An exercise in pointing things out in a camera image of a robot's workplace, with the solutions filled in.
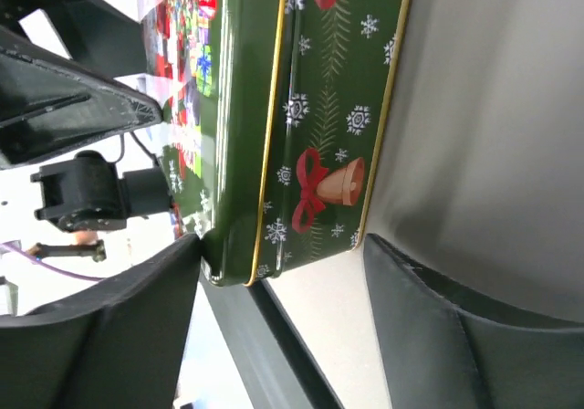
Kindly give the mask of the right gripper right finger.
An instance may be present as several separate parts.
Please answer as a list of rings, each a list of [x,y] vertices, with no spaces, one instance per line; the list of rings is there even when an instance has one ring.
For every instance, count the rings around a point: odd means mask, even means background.
[[[363,258],[393,407],[582,407],[582,324],[492,299],[374,234]]]

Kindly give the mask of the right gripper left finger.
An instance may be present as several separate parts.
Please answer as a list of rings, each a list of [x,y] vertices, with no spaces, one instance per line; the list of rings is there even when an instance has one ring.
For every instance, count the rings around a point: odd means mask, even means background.
[[[185,235],[90,288],[2,317],[2,407],[172,407],[200,255]]]

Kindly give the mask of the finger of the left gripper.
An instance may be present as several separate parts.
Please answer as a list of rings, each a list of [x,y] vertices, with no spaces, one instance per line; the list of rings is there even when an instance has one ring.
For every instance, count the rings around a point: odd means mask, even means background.
[[[1,29],[25,38],[19,21],[36,10],[47,14],[82,66],[110,78],[146,71],[140,22],[105,0],[1,0]]]
[[[1,30],[2,169],[161,121],[153,98]]]

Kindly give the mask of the gold tin lid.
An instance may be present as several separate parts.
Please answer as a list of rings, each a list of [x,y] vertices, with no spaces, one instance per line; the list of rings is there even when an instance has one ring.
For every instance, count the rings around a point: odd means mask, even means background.
[[[152,132],[180,230],[217,286],[259,263],[286,0],[138,0]]]

